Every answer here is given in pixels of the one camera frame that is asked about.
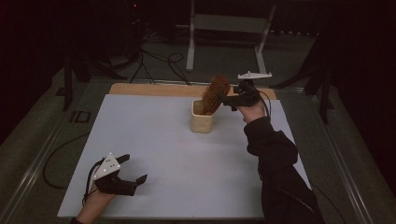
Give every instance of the forearm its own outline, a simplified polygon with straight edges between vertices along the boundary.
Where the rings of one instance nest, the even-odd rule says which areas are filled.
[[[114,199],[114,194],[106,194],[93,186],[76,220],[83,224],[93,223]]]
[[[275,132],[268,118],[252,121],[245,133],[247,151],[259,157],[266,222],[323,223],[315,194],[293,166],[298,158],[296,146],[285,134]]]

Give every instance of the small bin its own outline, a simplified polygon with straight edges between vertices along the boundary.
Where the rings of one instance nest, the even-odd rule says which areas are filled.
[[[191,105],[191,130],[195,133],[210,133],[213,127],[213,116],[201,115],[204,109],[202,101],[193,101]]]

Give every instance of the black sleeve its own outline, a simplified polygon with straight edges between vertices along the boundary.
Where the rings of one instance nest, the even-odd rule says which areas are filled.
[[[283,132],[275,132],[267,117],[251,121],[244,131],[247,151],[259,157],[266,223],[324,223],[314,192],[293,166],[297,147]]]

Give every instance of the white tabletop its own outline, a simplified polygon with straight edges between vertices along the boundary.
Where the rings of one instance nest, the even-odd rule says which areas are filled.
[[[197,98],[107,95],[81,154],[58,217],[81,209],[88,172],[109,152],[130,154],[119,177],[148,175],[135,195],[118,196],[102,217],[131,219],[262,218],[258,159],[248,154],[245,122],[221,106],[211,133],[190,130]],[[272,100],[272,123],[293,141],[282,105]],[[299,159],[295,164],[309,186]]]

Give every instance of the wooden board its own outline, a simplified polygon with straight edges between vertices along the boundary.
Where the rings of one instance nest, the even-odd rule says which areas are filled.
[[[116,83],[111,87],[109,94],[200,97],[206,87],[207,86]],[[258,88],[258,90],[265,92],[270,100],[276,100],[276,95],[273,90],[261,88]]]

